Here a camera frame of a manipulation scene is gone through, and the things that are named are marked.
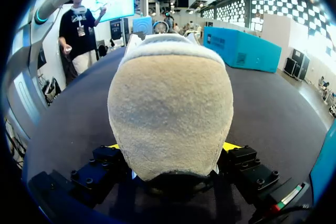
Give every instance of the monitor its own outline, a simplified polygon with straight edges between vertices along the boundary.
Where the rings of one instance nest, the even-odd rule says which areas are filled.
[[[99,17],[100,8],[106,7],[100,22],[134,15],[134,0],[83,0],[82,5],[90,9],[95,19]]]

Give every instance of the white pants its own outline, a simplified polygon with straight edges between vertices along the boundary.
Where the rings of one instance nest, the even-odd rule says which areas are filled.
[[[96,51],[92,50],[86,52],[85,54],[77,56],[75,59],[72,60],[72,64],[75,67],[77,74],[80,75],[89,67],[91,67],[96,61]]]

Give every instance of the gray floor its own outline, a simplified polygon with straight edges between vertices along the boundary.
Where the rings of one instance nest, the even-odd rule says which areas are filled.
[[[305,81],[297,81],[279,69],[277,70],[277,73],[299,91],[299,93],[315,110],[326,128],[329,129],[333,123],[334,118],[329,114],[329,106],[323,103],[319,91],[313,85],[310,85]]]

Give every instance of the teal box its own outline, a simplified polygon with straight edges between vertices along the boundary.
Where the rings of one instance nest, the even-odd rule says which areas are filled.
[[[204,28],[206,48],[218,53],[233,68],[255,69],[275,73],[280,60],[281,47],[242,31]]]

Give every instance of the table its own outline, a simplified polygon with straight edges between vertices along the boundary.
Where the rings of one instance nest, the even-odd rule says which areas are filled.
[[[66,178],[92,157],[100,145],[115,144],[108,120],[107,96],[125,48],[106,55],[76,78],[47,109],[29,144],[23,180],[53,169]],[[270,169],[285,179],[306,180],[327,132],[309,103],[276,73],[226,67],[234,95],[234,117],[227,141],[249,145]],[[240,223],[254,208],[239,192],[199,194],[184,205],[164,205],[132,185],[115,186],[95,209],[120,220],[155,222],[230,223],[235,219],[231,202],[242,209]]]

